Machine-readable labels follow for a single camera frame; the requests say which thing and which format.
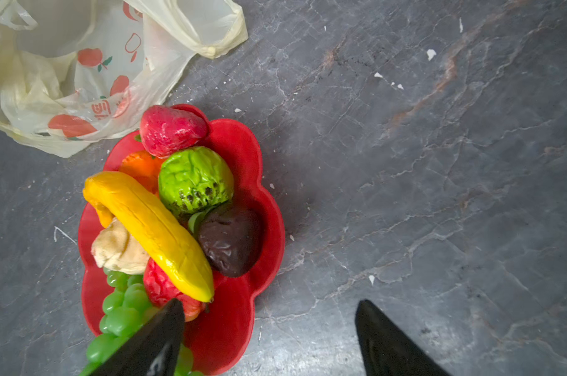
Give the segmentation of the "beige fake fruit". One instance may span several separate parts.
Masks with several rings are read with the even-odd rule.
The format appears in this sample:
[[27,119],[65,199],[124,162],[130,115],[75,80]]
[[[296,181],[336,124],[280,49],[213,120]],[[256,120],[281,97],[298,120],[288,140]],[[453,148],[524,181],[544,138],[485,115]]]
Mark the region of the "beige fake fruit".
[[142,275],[150,256],[125,226],[113,218],[92,243],[91,253],[99,268]]

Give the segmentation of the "red flower-shaped plate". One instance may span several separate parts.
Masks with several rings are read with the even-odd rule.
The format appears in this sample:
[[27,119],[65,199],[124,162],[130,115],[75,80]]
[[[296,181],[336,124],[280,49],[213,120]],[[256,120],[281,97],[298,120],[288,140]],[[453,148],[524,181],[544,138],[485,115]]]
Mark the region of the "red flower-shaped plate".
[[[218,375],[232,368],[245,353],[255,325],[255,298],[273,282],[284,256],[284,221],[275,199],[262,185],[262,151],[254,133],[233,119],[208,122],[208,136],[198,145],[218,153],[235,177],[235,202],[260,213],[263,220],[262,251],[258,261],[242,277],[228,278],[214,272],[215,301],[209,312],[186,324],[185,345],[194,357],[193,369]],[[117,171],[130,153],[142,150],[135,140],[139,131],[123,137],[106,158],[103,170]],[[95,209],[84,207],[78,230],[78,247],[85,266],[81,304],[87,325],[100,335],[102,303],[113,288],[91,254],[92,241],[103,227]]]

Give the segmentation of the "orange fake tangerine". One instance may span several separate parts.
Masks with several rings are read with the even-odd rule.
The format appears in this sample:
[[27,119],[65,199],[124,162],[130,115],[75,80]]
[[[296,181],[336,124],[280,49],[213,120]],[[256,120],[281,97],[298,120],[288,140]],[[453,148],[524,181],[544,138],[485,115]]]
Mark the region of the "orange fake tangerine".
[[126,156],[120,164],[118,171],[133,177],[148,191],[158,197],[158,176],[163,163],[164,159],[155,157],[146,150],[141,150]]

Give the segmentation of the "dark brown fake fruit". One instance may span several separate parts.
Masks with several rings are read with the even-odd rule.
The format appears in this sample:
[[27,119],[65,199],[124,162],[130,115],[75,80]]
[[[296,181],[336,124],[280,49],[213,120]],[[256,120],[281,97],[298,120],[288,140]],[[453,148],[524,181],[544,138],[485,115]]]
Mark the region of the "dark brown fake fruit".
[[241,277],[254,266],[262,251],[262,238],[260,214],[233,202],[211,210],[197,231],[211,267],[228,278]]

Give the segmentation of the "green fake grape bunch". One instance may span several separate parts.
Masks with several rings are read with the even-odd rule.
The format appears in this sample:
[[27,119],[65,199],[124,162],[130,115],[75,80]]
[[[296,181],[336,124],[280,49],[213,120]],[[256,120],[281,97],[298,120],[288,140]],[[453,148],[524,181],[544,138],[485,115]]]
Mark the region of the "green fake grape bunch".
[[[103,268],[106,280],[114,291],[103,301],[103,317],[99,322],[101,334],[87,347],[87,365],[79,375],[91,375],[105,363],[127,340],[149,321],[170,299],[155,305],[142,282],[142,275],[129,275]],[[186,322],[195,320],[204,310],[205,304],[186,295],[176,296],[183,304]],[[174,375],[204,375],[193,371],[192,351],[181,346],[178,352]]]

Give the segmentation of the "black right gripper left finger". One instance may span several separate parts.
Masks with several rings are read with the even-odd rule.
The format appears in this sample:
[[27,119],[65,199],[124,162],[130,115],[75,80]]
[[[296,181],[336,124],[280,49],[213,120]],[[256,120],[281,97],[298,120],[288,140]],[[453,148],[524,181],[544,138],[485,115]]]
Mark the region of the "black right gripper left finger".
[[169,301],[90,375],[175,374],[185,329],[183,305]]

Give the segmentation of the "pink red fake peach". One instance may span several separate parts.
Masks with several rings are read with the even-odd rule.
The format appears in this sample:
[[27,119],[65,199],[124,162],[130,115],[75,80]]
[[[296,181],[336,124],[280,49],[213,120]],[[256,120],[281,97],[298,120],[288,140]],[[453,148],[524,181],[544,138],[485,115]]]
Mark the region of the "pink red fake peach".
[[148,153],[167,158],[205,138],[208,123],[193,112],[156,105],[142,115],[139,134]]

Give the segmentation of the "green fake pear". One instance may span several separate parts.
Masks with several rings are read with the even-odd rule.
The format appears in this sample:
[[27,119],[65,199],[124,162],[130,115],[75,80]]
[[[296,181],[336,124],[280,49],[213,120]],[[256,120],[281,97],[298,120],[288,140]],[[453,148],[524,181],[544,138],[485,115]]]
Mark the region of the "green fake pear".
[[179,220],[233,199],[234,177],[225,160],[207,147],[180,150],[161,166],[161,202]]

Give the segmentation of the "cream plastic bag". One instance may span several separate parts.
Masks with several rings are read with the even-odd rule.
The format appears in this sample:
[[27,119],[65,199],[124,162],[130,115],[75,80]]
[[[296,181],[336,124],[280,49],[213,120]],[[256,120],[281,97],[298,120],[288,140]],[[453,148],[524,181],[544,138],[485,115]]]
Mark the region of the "cream plastic bag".
[[194,56],[247,37],[233,1],[0,1],[0,130],[71,157],[136,130]]

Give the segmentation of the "red fake strawberry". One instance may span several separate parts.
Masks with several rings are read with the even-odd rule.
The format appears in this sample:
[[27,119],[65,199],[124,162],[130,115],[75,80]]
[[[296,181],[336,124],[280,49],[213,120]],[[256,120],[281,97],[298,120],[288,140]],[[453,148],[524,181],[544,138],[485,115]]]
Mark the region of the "red fake strawberry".
[[143,283],[150,302],[156,307],[161,308],[172,299],[180,301],[186,315],[186,322],[194,321],[208,308],[208,304],[192,299],[178,290],[166,272],[151,258],[143,274]]

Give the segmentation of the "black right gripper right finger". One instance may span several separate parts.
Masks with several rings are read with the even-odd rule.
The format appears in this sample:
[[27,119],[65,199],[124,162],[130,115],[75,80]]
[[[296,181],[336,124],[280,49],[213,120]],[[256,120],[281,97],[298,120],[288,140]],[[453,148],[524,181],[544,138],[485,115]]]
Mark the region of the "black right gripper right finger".
[[449,375],[373,302],[359,302],[355,326],[367,375]]

